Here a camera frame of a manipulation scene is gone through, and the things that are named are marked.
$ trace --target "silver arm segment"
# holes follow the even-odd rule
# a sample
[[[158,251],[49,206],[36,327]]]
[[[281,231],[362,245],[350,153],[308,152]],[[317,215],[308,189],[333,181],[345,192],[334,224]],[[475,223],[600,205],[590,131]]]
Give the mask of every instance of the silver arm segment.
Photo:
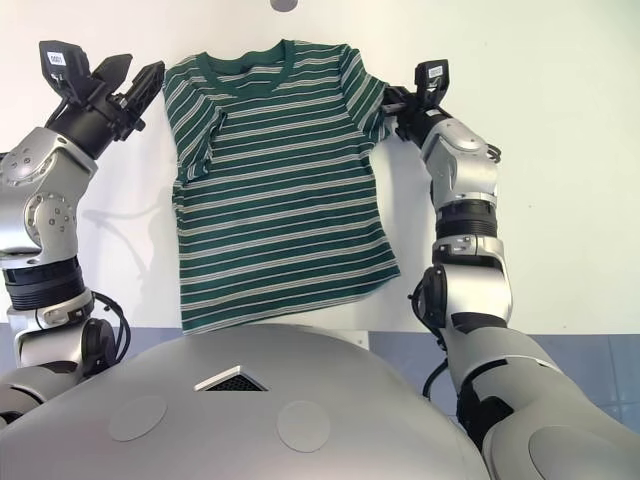
[[[421,153],[438,222],[446,223],[448,206],[469,199],[496,207],[496,164],[462,123],[436,124]],[[444,315],[423,321],[446,348],[458,418],[492,477],[640,478],[640,436],[594,406],[535,341],[507,328],[512,298],[502,242],[466,225],[468,234],[439,236],[433,246],[423,290],[428,280],[444,279],[437,305]]]
[[[156,62],[143,67],[125,94],[114,93],[131,55],[109,57],[93,72],[76,45],[40,42],[40,57],[62,103],[47,128],[34,129],[0,163],[0,268],[22,367],[0,379],[0,428],[126,353],[130,330],[122,309],[84,285],[76,209],[96,159],[111,142],[144,128],[140,116],[164,77],[164,64]],[[109,322],[91,318],[96,299],[120,318],[118,340]]]
[[[5,205],[0,212],[0,267],[6,277],[22,269],[75,259],[76,209],[97,169],[96,162],[73,142],[47,128],[34,129],[5,157],[0,164],[0,201]],[[71,360],[71,352],[76,354],[74,361],[81,361],[77,345],[61,351],[59,342],[50,342],[50,337],[40,334],[89,318],[93,309],[91,291],[79,290],[71,298],[62,297],[63,301],[39,308],[23,308],[19,298],[12,298],[14,305],[7,316],[19,367]],[[64,332],[64,336],[78,337],[70,329]],[[54,335],[60,336],[62,330]]]

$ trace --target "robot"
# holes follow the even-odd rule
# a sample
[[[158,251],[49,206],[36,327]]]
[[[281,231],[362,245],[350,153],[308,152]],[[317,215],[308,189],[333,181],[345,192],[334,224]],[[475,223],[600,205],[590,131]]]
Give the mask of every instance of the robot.
[[[61,106],[0,163],[19,367],[0,378],[0,478],[640,478],[640,436],[508,328],[501,152],[440,107],[447,61],[418,65],[417,92],[390,87],[384,101],[420,149],[437,214],[433,265],[409,298],[447,361],[420,395],[372,353],[291,325],[187,336],[121,362],[130,331],[84,286],[74,213],[100,154],[144,127],[163,65],[122,95],[130,56],[89,73],[77,46],[40,50]],[[96,300],[123,322],[117,337],[91,317]],[[428,400],[447,367],[464,431]]]

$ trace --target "label sticker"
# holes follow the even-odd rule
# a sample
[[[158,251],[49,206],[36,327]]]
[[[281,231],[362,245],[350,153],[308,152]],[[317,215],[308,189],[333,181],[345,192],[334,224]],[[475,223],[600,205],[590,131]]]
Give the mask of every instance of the label sticker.
[[[429,78],[441,77],[443,73],[444,69],[442,68],[442,65],[438,65],[437,67],[429,69]]]
[[[59,52],[47,52],[47,57],[49,57],[49,62],[51,65],[62,65],[63,67],[67,66],[67,62],[64,61],[64,55]]]

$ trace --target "striped t-shirt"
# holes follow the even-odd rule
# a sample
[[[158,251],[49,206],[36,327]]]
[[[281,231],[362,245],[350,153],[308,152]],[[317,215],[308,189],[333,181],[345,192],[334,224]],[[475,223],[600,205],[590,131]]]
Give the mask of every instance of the striped t-shirt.
[[[289,40],[167,72],[185,332],[346,303],[399,274],[368,158],[384,87],[348,45]]]

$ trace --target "vent grille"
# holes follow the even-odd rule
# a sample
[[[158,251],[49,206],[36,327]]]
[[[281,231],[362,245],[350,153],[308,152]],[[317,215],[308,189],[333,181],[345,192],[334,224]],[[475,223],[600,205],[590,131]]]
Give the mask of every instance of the vent grille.
[[[207,388],[207,392],[262,392],[263,389],[259,385],[253,383],[244,375],[235,375],[224,380],[217,385]]]
[[[266,392],[269,389],[242,365],[220,372],[193,387],[196,392]]]

